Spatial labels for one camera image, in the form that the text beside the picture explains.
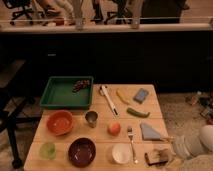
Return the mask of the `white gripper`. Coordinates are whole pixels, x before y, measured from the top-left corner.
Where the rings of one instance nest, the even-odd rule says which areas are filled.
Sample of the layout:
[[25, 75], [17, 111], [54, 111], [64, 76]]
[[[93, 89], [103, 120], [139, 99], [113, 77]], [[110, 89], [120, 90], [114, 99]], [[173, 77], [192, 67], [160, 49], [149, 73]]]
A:
[[[188, 159], [191, 157], [189, 151], [187, 150], [185, 146], [185, 137], [184, 136], [177, 136], [177, 137], [162, 137], [160, 138], [163, 142], [172, 142], [173, 150], [176, 153], [176, 155], [182, 159]], [[182, 160], [179, 158], [176, 158], [172, 161], [170, 161], [167, 164], [168, 168], [178, 167], [182, 163]]]

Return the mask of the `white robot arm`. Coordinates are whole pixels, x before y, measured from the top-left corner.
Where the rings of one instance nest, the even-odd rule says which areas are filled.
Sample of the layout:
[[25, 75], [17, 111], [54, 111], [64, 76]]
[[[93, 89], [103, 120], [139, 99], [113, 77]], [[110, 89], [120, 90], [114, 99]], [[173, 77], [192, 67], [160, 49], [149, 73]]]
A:
[[213, 125], [176, 137], [172, 147], [174, 153], [169, 154], [163, 171], [213, 171]]

